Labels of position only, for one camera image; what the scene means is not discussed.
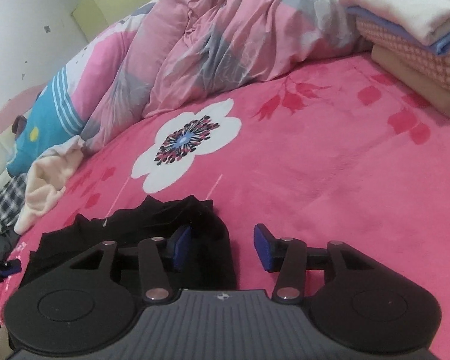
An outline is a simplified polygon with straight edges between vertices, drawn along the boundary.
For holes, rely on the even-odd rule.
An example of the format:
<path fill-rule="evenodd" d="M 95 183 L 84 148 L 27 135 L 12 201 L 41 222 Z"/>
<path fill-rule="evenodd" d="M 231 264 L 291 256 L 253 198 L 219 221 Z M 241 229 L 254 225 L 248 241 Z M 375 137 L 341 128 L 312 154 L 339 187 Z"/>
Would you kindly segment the pink grey floral duvet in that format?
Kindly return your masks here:
<path fill-rule="evenodd" d="M 86 150 L 143 118 L 365 47 L 337 0 L 158 0 L 82 130 Z"/>

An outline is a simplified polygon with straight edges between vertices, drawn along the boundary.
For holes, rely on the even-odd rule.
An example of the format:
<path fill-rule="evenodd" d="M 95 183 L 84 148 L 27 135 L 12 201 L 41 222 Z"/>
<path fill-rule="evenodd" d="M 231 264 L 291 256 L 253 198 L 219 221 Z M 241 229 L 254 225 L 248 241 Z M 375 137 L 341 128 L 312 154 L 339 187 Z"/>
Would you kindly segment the folded blue garment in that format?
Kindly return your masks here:
<path fill-rule="evenodd" d="M 357 6 L 348 7 L 346 12 L 357 18 L 367 19 L 393 33 L 393 35 L 400 36 L 435 55 L 444 56 L 450 52 L 450 20 L 447 20 L 436 30 L 427 33 L 425 39 L 423 39 L 423 33 L 418 33 L 415 28 L 412 33 L 409 29 L 410 26 L 409 28 L 402 27 L 364 8 Z"/>

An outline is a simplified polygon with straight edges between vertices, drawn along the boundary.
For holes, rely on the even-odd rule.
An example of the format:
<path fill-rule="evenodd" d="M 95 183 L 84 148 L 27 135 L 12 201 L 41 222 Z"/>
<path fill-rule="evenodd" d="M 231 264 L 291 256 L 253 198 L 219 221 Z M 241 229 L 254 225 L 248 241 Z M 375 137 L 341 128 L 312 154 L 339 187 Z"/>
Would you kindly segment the blue pink striped pillow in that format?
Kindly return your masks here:
<path fill-rule="evenodd" d="M 107 27 L 83 47 L 37 96 L 7 163 L 11 176 L 28 172 L 46 149 L 79 135 L 113 83 L 152 0 Z"/>

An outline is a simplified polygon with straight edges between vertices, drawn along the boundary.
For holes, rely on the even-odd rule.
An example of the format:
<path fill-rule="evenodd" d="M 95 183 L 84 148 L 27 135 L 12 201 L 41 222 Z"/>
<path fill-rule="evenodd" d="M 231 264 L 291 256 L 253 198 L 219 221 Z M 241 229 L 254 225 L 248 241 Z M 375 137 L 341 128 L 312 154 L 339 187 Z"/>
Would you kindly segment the pink floral bed blanket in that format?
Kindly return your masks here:
<path fill-rule="evenodd" d="M 15 255 L 27 262 L 76 214 L 104 218 L 149 195 L 212 200 L 243 289 L 272 287 L 257 223 L 313 246 L 343 240 L 437 297 L 432 350 L 450 359 L 450 119 L 368 55 L 140 121 L 82 162 Z"/>

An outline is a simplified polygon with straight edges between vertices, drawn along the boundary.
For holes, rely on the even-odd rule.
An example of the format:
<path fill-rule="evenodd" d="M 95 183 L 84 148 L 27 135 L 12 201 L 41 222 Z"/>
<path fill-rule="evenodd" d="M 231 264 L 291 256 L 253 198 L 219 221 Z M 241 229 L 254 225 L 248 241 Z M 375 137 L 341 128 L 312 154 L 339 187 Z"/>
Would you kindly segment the folded pink checked garment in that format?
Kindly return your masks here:
<path fill-rule="evenodd" d="M 356 26 L 365 39 L 392 51 L 409 67 L 450 90 L 450 50 L 444 55 L 436 55 L 421 44 L 408 41 L 361 17 L 356 18 Z"/>

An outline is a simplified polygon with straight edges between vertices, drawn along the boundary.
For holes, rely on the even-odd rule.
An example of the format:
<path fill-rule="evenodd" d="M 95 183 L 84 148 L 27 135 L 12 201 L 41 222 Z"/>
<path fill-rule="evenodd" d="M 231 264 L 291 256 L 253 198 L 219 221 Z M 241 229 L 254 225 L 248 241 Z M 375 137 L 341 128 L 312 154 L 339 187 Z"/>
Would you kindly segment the black white plaid garment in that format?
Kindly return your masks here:
<path fill-rule="evenodd" d="M 0 225 L 14 226 L 26 199 L 26 173 L 12 177 L 0 190 Z"/>

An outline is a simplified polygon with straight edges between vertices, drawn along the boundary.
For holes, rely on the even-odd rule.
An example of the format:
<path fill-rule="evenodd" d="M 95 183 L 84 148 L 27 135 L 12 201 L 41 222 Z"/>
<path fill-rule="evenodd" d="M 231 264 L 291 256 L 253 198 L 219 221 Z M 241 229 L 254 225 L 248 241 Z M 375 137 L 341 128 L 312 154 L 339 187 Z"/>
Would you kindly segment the folded beige garment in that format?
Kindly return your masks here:
<path fill-rule="evenodd" d="M 430 105 L 450 118 L 450 90 L 409 67 L 389 49 L 374 45 L 371 57 L 385 71 L 420 94 Z"/>

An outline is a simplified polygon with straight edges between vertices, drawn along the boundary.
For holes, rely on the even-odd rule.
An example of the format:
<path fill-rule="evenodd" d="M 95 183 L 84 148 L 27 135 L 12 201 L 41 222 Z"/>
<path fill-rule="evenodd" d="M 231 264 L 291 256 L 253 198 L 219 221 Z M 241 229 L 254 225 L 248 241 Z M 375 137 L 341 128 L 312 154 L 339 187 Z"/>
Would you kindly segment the cream white fleece garment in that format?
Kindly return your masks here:
<path fill-rule="evenodd" d="M 63 144 L 45 150 L 31 165 L 26 176 L 25 203 L 14 233 L 22 236 L 56 206 L 65 194 L 66 183 L 81 164 L 84 141 L 71 137 Z"/>

